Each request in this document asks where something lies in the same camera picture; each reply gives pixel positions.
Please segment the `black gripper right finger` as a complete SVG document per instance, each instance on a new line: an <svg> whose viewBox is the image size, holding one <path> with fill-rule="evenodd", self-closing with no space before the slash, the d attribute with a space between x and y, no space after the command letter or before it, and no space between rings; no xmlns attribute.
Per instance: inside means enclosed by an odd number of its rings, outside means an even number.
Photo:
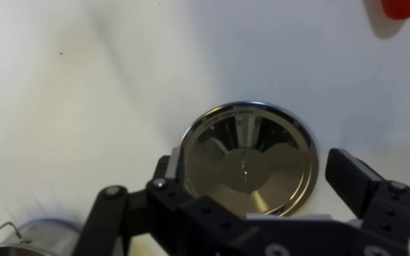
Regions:
<svg viewBox="0 0 410 256"><path fill-rule="evenodd" d="M410 256L410 186L383 178L346 149L331 148L324 176L360 220L357 256Z"/></svg>

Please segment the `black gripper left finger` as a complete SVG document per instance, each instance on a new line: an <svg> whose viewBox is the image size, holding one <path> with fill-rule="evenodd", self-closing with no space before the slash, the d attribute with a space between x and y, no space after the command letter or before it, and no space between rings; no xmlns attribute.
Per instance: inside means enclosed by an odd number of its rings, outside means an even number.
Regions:
<svg viewBox="0 0 410 256"><path fill-rule="evenodd" d="M135 236L149 235L169 256L245 256L242 222L209 198L193 199L159 158L138 192L104 188L94 201L72 256L129 256Z"/></svg>

